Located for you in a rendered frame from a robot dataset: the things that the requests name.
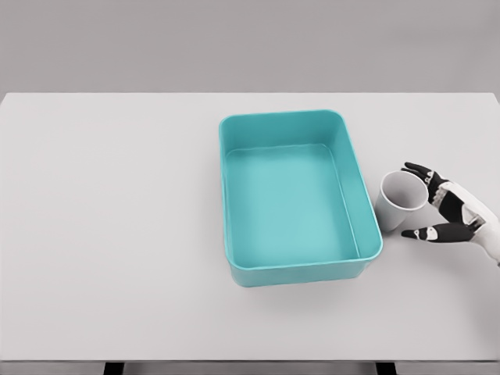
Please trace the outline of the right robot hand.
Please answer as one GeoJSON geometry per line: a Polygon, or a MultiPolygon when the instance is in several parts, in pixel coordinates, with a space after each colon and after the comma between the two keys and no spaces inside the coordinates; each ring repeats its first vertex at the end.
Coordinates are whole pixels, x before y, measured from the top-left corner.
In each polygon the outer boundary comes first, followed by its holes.
{"type": "Polygon", "coordinates": [[[429,204],[446,220],[404,230],[404,238],[430,243],[473,243],[500,267],[500,218],[464,187],[443,178],[436,170],[412,162],[405,162],[402,170],[424,182],[429,204]]]}

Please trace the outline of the white paper cup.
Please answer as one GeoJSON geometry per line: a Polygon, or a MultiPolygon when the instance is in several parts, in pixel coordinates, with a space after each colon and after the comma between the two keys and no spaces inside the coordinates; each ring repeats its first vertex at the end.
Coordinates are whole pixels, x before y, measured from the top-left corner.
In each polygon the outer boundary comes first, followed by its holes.
{"type": "Polygon", "coordinates": [[[403,221],[427,203],[425,183],[410,172],[387,173],[380,182],[374,211],[381,231],[395,230],[403,221]]]}

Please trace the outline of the teal plastic basket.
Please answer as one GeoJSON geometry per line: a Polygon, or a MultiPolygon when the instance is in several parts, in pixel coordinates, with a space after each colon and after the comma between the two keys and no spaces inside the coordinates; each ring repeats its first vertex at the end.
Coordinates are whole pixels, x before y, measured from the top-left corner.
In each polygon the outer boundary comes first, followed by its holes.
{"type": "Polygon", "coordinates": [[[359,276],[383,238],[345,119],[331,109],[219,125],[224,251],[244,288],[359,276]]]}

